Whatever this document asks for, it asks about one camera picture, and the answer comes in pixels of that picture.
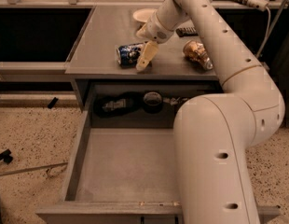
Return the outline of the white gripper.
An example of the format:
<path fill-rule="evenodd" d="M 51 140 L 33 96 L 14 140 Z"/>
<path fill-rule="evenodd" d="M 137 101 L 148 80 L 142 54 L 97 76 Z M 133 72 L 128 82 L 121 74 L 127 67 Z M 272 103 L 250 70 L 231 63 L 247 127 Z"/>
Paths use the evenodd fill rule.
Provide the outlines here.
<path fill-rule="evenodd" d="M 147 22 L 136 32 L 140 38 L 148 41 L 141 48 L 140 56 L 137 60 L 136 69 L 143 71 L 158 53 L 158 44 L 167 42 L 174 33 L 175 19 L 168 12 L 157 10 Z"/>

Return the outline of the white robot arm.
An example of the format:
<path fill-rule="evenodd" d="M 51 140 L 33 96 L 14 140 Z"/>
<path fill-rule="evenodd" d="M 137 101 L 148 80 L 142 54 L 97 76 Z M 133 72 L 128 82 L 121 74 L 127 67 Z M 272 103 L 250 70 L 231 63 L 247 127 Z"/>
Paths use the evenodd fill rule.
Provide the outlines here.
<path fill-rule="evenodd" d="M 175 159 L 185 224 L 260 224 L 245 150 L 281 126 L 282 95 L 263 65 L 211 4 L 165 0 L 139 31 L 147 38 L 137 69 L 144 70 L 174 29 L 191 20 L 222 87 L 178 110 Z"/>

